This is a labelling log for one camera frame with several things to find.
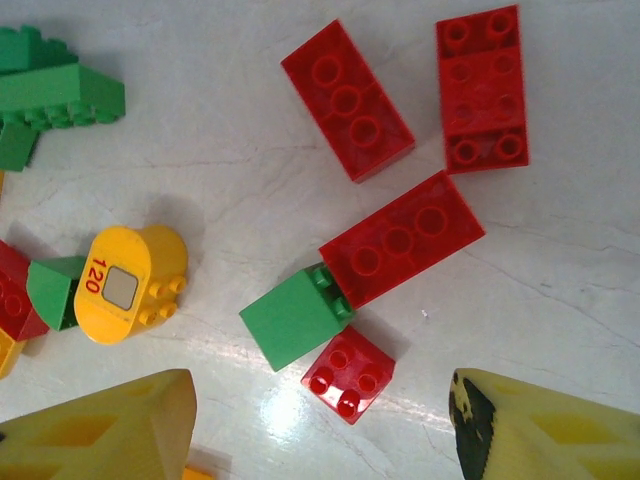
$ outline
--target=floor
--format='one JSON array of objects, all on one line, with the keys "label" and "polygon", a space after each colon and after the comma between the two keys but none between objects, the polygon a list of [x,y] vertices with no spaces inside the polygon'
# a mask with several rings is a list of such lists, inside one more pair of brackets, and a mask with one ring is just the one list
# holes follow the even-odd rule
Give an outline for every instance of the floor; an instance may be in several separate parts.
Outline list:
[{"label": "floor", "polygon": [[[110,126],[47,133],[9,174],[0,236],[86,253],[107,226],[162,222],[190,252],[165,326],[113,347],[33,342],[0,420],[159,370],[193,372],[193,460],[221,479],[461,479],[453,369],[483,368],[640,411],[640,70],[634,0],[523,0],[531,166],[455,177],[487,235],[359,311],[397,359],[355,426],[305,391],[321,349],[273,374],[238,312],[317,247],[443,168],[433,24],[488,0],[3,0],[127,86]],[[416,135],[351,183],[280,60],[339,17]]]}]

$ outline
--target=red lego brick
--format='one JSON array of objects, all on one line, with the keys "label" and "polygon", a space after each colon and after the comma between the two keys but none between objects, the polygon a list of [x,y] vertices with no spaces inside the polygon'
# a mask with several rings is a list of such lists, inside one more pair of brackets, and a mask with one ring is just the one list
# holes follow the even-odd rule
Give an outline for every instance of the red lego brick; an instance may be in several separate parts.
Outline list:
[{"label": "red lego brick", "polygon": [[439,172],[320,248],[349,304],[360,308],[484,235]]},{"label": "red lego brick", "polygon": [[529,164],[516,5],[436,24],[448,173]]},{"label": "red lego brick", "polygon": [[285,58],[282,66],[354,182],[414,147],[413,134],[339,20]]},{"label": "red lego brick", "polygon": [[329,342],[302,384],[353,425],[389,384],[395,365],[395,360],[347,327]]},{"label": "red lego brick", "polygon": [[27,295],[29,259],[0,240],[0,329],[13,340],[29,340],[49,331]]}]

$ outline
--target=yellow lego brick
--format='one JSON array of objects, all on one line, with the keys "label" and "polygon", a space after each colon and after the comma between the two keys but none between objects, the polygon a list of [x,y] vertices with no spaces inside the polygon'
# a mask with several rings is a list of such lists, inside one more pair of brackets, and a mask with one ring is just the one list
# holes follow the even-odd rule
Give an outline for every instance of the yellow lego brick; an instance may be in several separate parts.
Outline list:
[{"label": "yellow lego brick", "polygon": [[163,324],[187,285],[182,238],[164,225],[111,227],[93,241],[74,309],[95,342],[111,345]]},{"label": "yellow lego brick", "polygon": [[0,379],[11,373],[26,343],[26,340],[16,342],[0,328]]},{"label": "yellow lego brick", "polygon": [[182,480],[216,480],[213,475],[203,473],[191,467],[186,467],[182,474]]},{"label": "yellow lego brick", "polygon": [[476,369],[449,413],[466,480],[640,479],[640,415]]},{"label": "yellow lego brick", "polygon": [[180,480],[196,417],[167,370],[0,424],[2,480]]}]

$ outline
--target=lego brick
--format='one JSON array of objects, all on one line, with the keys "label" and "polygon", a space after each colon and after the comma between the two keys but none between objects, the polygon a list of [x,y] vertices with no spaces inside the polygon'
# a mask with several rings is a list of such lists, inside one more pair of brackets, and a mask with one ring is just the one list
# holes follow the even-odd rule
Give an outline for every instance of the lego brick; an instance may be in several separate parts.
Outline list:
[{"label": "lego brick", "polygon": [[139,378],[0,423],[0,478],[177,480],[195,419],[188,370]]},{"label": "lego brick", "polygon": [[0,329],[16,342],[44,335],[49,330],[26,291],[29,260],[0,240]]},{"label": "lego brick", "polygon": [[484,235],[451,179],[439,172],[320,248],[353,308]]},{"label": "lego brick", "polygon": [[414,147],[413,134],[339,20],[285,58],[282,66],[354,182]]},{"label": "lego brick", "polygon": [[21,172],[29,164],[38,132],[20,123],[0,126],[0,169]]},{"label": "lego brick", "polygon": [[91,244],[74,297],[78,325],[93,341],[112,345],[158,327],[178,309],[189,256],[164,225],[110,227]]},{"label": "lego brick", "polygon": [[448,173],[529,164],[518,7],[436,24]]},{"label": "lego brick", "polygon": [[26,343],[15,341],[0,328],[0,380],[11,373]]},{"label": "lego brick", "polygon": [[302,384],[353,425],[389,384],[395,364],[353,327],[347,327],[327,345]]},{"label": "lego brick", "polygon": [[124,85],[79,64],[7,75],[0,113],[37,131],[113,123],[125,114]]},{"label": "lego brick", "polygon": [[19,31],[0,28],[0,74],[23,72],[68,63],[78,56],[57,39],[43,40],[40,30],[23,25]]},{"label": "lego brick", "polygon": [[353,315],[322,264],[300,270],[240,312],[274,371],[340,333]]},{"label": "lego brick", "polygon": [[29,266],[27,294],[40,318],[53,330],[78,325],[73,298],[87,257],[34,260]]},{"label": "lego brick", "polygon": [[449,415],[467,480],[640,478],[636,413],[461,368]]},{"label": "lego brick", "polygon": [[200,472],[194,468],[185,467],[184,473],[182,474],[182,480],[215,480],[215,477],[208,473]]}]

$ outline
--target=green sloped brick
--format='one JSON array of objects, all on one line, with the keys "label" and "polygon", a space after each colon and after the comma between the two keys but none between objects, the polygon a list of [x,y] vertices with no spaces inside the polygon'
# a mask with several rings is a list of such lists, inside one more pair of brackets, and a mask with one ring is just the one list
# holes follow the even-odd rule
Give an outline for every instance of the green sloped brick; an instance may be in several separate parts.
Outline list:
[{"label": "green sloped brick", "polygon": [[240,312],[274,371],[340,333],[353,315],[322,263],[300,270]]},{"label": "green sloped brick", "polygon": [[28,165],[38,132],[27,125],[5,123],[0,126],[0,170],[21,172]]},{"label": "green sloped brick", "polygon": [[76,63],[78,56],[66,43],[43,40],[40,30],[23,25],[19,31],[0,28],[0,74]]},{"label": "green sloped brick", "polygon": [[113,123],[124,114],[124,85],[77,63],[0,77],[4,123],[45,131]]},{"label": "green sloped brick", "polygon": [[29,266],[27,294],[42,321],[56,331],[78,325],[73,297],[87,257],[34,260]]}]

